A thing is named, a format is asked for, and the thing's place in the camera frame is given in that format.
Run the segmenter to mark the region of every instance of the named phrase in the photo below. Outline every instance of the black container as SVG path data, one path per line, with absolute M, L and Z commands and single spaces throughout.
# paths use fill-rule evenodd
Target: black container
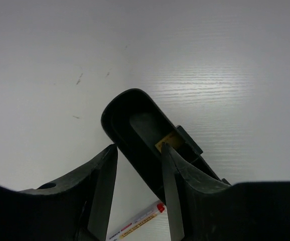
M 105 109 L 101 124 L 145 183 L 165 203 L 160 148 L 169 143 L 189 163 L 220 180 L 201 157 L 203 151 L 181 126 L 174 126 L 142 90 L 130 89 Z

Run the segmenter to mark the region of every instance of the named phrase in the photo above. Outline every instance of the white tabletop surface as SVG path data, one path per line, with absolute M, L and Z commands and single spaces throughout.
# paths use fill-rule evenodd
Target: white tabletop surface
M 90 160 L 111 143 L 102 111 L 132 87 L 220 177 L 290 180 L 290 1 L 0 0 L 0 185 Z M 108 231 L 156 200 L 120 153 Z

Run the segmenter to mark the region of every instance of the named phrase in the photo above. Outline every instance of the open black case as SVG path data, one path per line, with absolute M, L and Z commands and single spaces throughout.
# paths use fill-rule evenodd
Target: open black case
M 201 157 L 203 151 L 195 141 L 181 126 L 173 125 L 140 89 L 130 89 L 117 96 L 103 112 L 101 123 L 107 135 L 163 202 L 162 143 L 169 143 L 186 161 L 220 181 Z

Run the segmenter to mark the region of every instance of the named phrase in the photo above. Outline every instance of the black tray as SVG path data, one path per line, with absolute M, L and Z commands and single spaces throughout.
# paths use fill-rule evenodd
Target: black tray
M 140 89 L 130 89 L 117 96 L 104 110 L 101 124 L 145 183 L 164 203 L 159 148 L 162 142 L 168 142 L 166 139 L 174 141 L 172 146 L 185 160 L 220 180 L 201 157 L 201 148 L 181 126 L 174 126 Z

